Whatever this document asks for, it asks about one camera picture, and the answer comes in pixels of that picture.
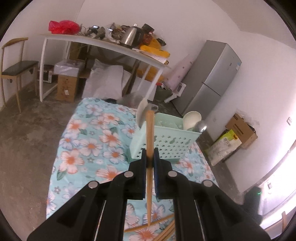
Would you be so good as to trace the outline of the floral blue tablecloth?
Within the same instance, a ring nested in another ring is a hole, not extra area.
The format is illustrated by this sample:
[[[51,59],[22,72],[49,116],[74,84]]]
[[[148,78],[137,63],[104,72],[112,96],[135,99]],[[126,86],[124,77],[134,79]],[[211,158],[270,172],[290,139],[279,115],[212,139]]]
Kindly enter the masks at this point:
[[[97,98],[84,98],[58,144],[50,178],[46,216],[50,217],[90,181],[105,183],[128,170],[128,151],[137,129],[136,110]],[[129,200],[124,240],[154,240],[171,222],[170,199],[152,199],[151,225],[146,200]]]

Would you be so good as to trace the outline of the pink rolled mat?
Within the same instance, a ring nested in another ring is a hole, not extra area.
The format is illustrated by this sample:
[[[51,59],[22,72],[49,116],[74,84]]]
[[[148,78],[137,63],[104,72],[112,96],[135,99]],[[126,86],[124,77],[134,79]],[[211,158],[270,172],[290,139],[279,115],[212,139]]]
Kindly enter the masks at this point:
[[[195,62],[196,55],[187,55],[168,73],[164,84],[170,90],[175,90]]]

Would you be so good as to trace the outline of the red plastic bag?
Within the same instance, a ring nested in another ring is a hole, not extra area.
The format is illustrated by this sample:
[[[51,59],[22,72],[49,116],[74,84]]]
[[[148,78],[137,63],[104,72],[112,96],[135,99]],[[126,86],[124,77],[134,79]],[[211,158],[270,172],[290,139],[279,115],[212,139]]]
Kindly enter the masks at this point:
[[[75,35],[80,31],[80,26],[73,21],[50,21],[48,31],[52,34]]]

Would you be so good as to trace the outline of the wooden chair black seat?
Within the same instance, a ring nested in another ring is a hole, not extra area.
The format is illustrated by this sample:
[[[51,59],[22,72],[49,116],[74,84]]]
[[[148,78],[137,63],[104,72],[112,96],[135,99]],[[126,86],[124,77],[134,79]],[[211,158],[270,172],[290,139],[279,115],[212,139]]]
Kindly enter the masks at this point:
[[[35,85],[35,94],[38,95],[37,91],[37,70],[38,70],[38,61],[35,60],[23,60],[23,50],[25,41],[27,41],[28,37],[22,37],[22,38],[14,38],[6,42],[1,47],[1,96],[3,100],[3,106],[6,107],[6,99],[5,99],[5,93],[4,93],[4,79],[7,79],[10,83],[14,82],[16,84],[16,101],[18,104],[18,111],[19,113],[22,113],[21,109],[21,101],[19,92],[22,90],[22,75],[26,72],[31,73],[34,75],[34,85]],[[18,62],[13,64],[12,66],[8,67],[7,69],[3,70],[4,67],[4,53],[5,49],[7,47],[10,47],[15,44],[21,44],[20,49],[20,56],[18,58]]]

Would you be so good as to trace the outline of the cardboard box under table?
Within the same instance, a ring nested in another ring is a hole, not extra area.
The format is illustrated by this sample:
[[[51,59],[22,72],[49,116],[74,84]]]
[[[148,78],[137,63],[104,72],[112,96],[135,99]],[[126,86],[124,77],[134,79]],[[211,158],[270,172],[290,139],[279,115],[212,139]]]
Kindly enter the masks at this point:
[[[58,75],[57,95],[59,101],[74,102],[77,94],[78,78]]]

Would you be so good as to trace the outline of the yellow plastic bag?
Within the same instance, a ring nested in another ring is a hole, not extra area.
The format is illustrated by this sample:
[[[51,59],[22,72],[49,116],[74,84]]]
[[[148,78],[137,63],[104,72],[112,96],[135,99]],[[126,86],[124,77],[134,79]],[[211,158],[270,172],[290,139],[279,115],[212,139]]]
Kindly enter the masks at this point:
[[[156,56],[161,56],[161,57],[164,57],[164,58],[170,57],[169,52],[163,51],[161,49],[157,49],[157,48],[154,48],[154,47],[151,47],[151,46],[147,46],[147,45],[140,46],[140,50],[148,52],[148,53],[156,55]]]

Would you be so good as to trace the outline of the steel electric kettle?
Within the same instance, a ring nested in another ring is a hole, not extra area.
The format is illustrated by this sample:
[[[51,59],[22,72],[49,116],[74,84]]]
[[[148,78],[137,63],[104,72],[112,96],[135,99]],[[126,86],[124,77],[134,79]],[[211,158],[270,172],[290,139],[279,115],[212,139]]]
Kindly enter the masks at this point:
[[[126,48],[132,49],[137,47],[142,42],[143,38],[143,29],[139,28],[137,24],[134,24],[126,30],[119,44]]]

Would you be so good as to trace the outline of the metal spoon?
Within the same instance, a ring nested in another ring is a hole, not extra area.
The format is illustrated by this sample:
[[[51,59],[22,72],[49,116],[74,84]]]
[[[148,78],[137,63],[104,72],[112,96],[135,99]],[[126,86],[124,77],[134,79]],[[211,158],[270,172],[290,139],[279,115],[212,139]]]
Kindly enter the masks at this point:
[[[203,133],[207,128],[207,124],[204,120],[201,120],[195,124],[193,127],[194,132]]]

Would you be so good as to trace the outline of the black box green light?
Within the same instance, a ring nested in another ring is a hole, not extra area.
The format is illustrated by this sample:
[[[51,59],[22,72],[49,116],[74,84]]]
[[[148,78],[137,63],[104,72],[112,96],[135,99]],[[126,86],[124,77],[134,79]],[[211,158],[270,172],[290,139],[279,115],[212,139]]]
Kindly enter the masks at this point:
[[[261,189],[252,187],[244,196],[242,208],[255,220],[259,225],[262,222],[262,215],[258,214],[261,198]]]

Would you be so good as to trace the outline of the white ceramic spoon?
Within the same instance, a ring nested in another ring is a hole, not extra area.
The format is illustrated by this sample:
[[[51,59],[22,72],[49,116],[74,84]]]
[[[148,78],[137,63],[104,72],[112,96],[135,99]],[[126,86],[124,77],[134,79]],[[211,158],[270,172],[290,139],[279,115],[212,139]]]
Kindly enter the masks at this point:
[[[136,120],[137,126],[139,128],[142,127],[142,125],[145,121],[145,109],[146,109],[147,105],[148,105],[148,101],[146,98],[143,98],[138,105],[135,120]]]

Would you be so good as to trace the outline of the silver refrigerator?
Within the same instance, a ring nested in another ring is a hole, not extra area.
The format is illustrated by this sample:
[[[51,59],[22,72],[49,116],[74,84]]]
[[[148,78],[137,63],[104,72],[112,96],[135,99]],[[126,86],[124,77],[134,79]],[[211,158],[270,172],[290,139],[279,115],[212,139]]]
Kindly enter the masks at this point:
[[[217,105],[232,83],[241,60],[227,44],[208,40],[182,80],[182,95],[172,100],[180,115],[197,111],[203,119]]]

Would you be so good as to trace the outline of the mint green utensil basket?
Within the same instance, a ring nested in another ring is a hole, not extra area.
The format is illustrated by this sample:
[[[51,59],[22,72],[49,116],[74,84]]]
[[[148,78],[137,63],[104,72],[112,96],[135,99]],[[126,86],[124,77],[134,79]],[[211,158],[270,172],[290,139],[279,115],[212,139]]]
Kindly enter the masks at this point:
[[[142,149],[147,147],[146,122],[137,127],[129,146],[128,157],[138,160]],[[183,119],[165,113],[156,113],[154,118],[154,147],[159,157],[170,162],[177,162],[189,150],[201,133],[183,129]]]

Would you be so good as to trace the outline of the brown cardboard box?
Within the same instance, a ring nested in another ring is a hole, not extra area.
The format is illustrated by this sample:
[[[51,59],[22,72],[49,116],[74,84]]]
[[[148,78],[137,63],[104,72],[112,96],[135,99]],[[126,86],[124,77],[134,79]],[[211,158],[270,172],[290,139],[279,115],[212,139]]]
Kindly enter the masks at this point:
[[[251,144],[258,138],[255,129],[237,113],[233,115],[233,117],[229,120],[225,127],[228,131],[233,130],[237,137],[240,139],[241,149],[248,149]]]

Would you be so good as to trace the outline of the white pillow under table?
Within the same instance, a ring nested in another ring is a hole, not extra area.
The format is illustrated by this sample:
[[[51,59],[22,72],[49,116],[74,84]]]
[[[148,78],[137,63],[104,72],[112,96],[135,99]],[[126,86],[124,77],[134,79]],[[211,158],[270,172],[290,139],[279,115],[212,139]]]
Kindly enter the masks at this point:
[[[82,98],[118,100],[130,77],[131,74],[121,65],[107,65],[95,59],[85,82]]]

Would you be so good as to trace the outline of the white step stool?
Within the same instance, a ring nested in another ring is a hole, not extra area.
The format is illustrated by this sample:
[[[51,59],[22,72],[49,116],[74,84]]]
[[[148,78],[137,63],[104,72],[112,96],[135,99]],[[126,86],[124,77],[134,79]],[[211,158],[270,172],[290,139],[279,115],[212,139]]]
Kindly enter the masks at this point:
[[[179,85],[177,86],[177,88],[172,91],[172,95],[170,97],[168,97],[167,99],[164,100],[165,103],[168,103],[174,99],[176,99],[177,97],[180,97],[183,93],[183,91],[186,88],[186,84],[180,82]]]

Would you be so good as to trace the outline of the cream ceramic spoon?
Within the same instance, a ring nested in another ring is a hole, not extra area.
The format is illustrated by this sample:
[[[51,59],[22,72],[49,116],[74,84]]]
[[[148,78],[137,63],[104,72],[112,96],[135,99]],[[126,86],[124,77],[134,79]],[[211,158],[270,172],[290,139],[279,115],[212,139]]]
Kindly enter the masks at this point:
[[[192,129],[196,123],[202,120],[202,116],[198,111],[190,111],[183,117],[183,130]]]

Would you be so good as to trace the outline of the white side table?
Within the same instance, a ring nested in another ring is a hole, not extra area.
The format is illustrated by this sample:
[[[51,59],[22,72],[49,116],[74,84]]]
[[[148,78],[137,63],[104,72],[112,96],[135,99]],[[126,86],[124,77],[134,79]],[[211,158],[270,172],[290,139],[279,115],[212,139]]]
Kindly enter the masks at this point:
[[[91,47],[98,48],[98,51],[100,52],[99,56],[96,57],[96,56],[91,55],[89,53],[86,54],[86,60],[81,61],[85,65],[87,65],[88,60],[99,59],[99,58],[101,58],[100,61],[104,64],[114,65],[116,62],[116,59],[108,60],[106,57],[104,57],[102,55],[103,50],[105,49],[108,51],[118,53],[119,59],[124,58],[124,57],[130,57],[130,58],[135,59],[134,65],[132,67],[123,66],[123,68],[128,71],[131,71],[132,69],[136,70],[138,68],[137,64],[142,63],[142,62],[147,64],[149,68],[151,68],[151,67],[157,68],[158,71],[157,71],[156,76],[154,77],[154,79],[149,87],[149,90],[147,91],[147,93],[145,95],[146,97],[148,97],[148,95],[150,93],[152,93],[152,89],[157,84],[159,77],[162,75],[165,68],[167,68],[166,64],[163,64],[160,61],[158,61],[150,56],[140,53],[139,50],[128,49],[126,47],[112,44],[110,42],[102,41],[99,39],[91,39],[90,37],[79,36],[79,35],[44,34],[43,36],[44,36],[44,43],[43,43],[43,48],[42,48],[42,53],[41,53],[40,74],[39,74],[39,81],[40,81],[40,83],[39,83],[39,99],[40,99],[40,102],[43,102],[44,99],[59,86],[59,84],[55,84],[49,90],[44,92],[43,70],[44,70],[44,65],[45,65],[44,61],[45,61],[45,55],[46,55],[46,47],[47,47],[49,40],[65,41],[68,43],[69,47],[71,46],[72,43],[79,43],[79,44],[86,45],[88,50]]]

